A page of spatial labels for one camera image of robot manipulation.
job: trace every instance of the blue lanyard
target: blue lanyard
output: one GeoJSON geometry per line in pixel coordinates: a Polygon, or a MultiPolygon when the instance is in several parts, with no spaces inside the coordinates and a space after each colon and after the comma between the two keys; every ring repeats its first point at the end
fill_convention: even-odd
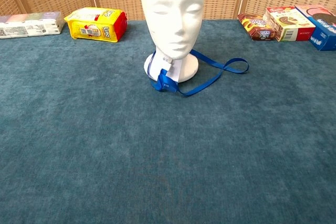
{"type": "MultiPolygon", "coordinates": [[[[148,64],[148,69],[147,69],[148,76],[149,76],[150,66],[151,66],[152,60],[153,60],[153,58],[155,56],[155,53],[156,53],[156,51],[153,53],[151,61],[148,64]]],[[[164,90],[171,91],[171,92],[178,91],[179,93],[181,93],[185,97],[189,97],[189,96],[191,96],[193,94],[196,94],[196,93],[202,91],[203,89],[207,88],[212,83],[214,83],[216,80],[218,80],[220,78],[220,76],[222,75],[222,73],[223,73],[224,70],[232,72],[232,73],[242,74],[242,73],[246,73],[248,71],[248,69],[249,69],[248,62],[246,60],[242,59],[242,58],[233,58],[233,59],[229,60],[228,62],[226,62],[225,64],[222,64],[222,63],[216,62],[216,61],[214,61],[212,59],[209,59],[205,55],[203,55],[200,52],[197,52],[195,50],[191,50],[190,54],[193,55],[193,56],[195,56],[197,59],[202,60],[205,63],[207,63],[207,64],[209,64],[209,65],[211,65],[211,66],[213,66],[215,68],[219,68],[220,72],[215,77],[211,78],[210,80],[208,80],[204,84],[198,86],[197,88],[195,88],[195,89],[193,89],[193,90],[191,90],[189,92],[183,93],[179,89],[178,82],[176,82],[176,81],[172,80],[171,78],[169,78],[168,76],[166,76],[167,70],[161,69],[160,74],[158,76],[158,81],[156,83],[153,82],[153,81],[151,81],[153,87],[156,90],[160,91],[160,92],[164,91],[164,90]],[[237,69],[229,67],[229,65],[231,63],[237,62],[237,61],[243,61],[243,62],[245,62],[247,64],[247,68],[244,71],[241,71],[241,70],[237,70],[237,69]]]]}

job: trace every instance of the snack box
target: snack box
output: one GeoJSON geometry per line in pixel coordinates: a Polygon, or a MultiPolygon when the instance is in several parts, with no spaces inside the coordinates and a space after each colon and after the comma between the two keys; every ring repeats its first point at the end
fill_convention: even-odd
{"type": "Polygon", "coordinates": [[[310,42],[320,51],[336,50],[336,16],[322,5],[297,5],[316,29],[310,42]]]}
{"type": "Polygon", "coordinates": [[[295,6],[268,7],[263,18],[274,29],[278,41],[309,40],[315,30],[315,25],[295,6]]]}
{"type": "Polygon", "coordinates": [[[0,39],[60,34],[61,12],[0,16],[0,39]]]}
{"type": "Polygon", "coordinates": [[[85,7],[65,17],[73,39],[118,42],[127,28],[125,12],[118,9],[85,7]]]}
{"type": "Polygon", "coordinates": [[[260,15],[241,13],[238,20],[253,40],[273,40],[275,32],[272,27],[266,24],[260,15]]]}

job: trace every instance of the yellow package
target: yellow package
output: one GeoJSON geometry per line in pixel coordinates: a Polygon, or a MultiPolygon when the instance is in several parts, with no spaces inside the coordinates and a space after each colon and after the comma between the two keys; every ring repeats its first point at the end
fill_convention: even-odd
{"type": "Polygon", "coordinates": [[[73,39],[118,42],[127,28],[125,12],[118,9],[85,7],[64,18],[73,39]]]}

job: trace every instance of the tissue pack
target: tissue pack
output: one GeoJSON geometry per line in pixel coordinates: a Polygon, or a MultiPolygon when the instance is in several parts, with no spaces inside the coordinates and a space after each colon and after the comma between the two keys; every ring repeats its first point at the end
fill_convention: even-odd
{"type": "Polygon", "coordinates": [[[60,34],[61,12],[0,16],[0,39],[60,34]]]}

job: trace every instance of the lanyard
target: lanyard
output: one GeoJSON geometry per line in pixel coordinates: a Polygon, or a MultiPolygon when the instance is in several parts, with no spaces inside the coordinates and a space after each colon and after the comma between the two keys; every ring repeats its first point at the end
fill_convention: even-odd
{"type": "MultiPolygon", "coordinates": [[[[149,70],[150,70],[150,66],[151,66],[151,62],[155,56],[156,51],[153,53],[153,56],[151,58],[150,63],[148,64],[148,70],[147,73],[149,75],[149,70]]],[[[200,91],[202,91],[203,89],[207,88],[208,86],[210,86],[212,83],[214,83],[216,80],[218,80],[220,78],[220,76],[222,75],[223,71],[228,71],[228,72],[232,72],[232,73],[238,73],[238,74],[242,74],[242,73],[246,73],[249,69],[249,64],[246,60],[242,59],[242,58],[233,58],[231,60],[229,60],[228,62],[226,62],[225,64],[216,62],[212,59],[209,59],[208,57],[206,57],[205,55],[201,54],[200,52],[197,52],[195,50],[191,50],[190,52],[191,55],[195,56],[197,59],[204,61],[205,63],[215,67],[215,68],[219,68],[220,72],[213,78],[209,79],[208,81],[206,81],[205,83],[203,83],[202,85],[196,87],[195,89],[183,93],[180,91],[179,89],[179,85],[178,82],[172,80],[171,78],[169,78],[168,76],[166,76],[167,74],[167,70],[165,69],[161,69],[160,74],[158,76],[158,81],[155,83],[151,80],[152,82],[152,86],[158,90],[158,91],[171,91],[171,92],[176,92],[178,91],[179,93],[181,93],[182,95],[184,95],[185,97],[189,97],[193,94],[196,94],[200,91]],[[234,68],[229,67],[229,65],[233,62],[237,62],[237,61],[243,61],[247,64],[247,68],[242,71],[242,70],[237,70],[234,68]]]]}

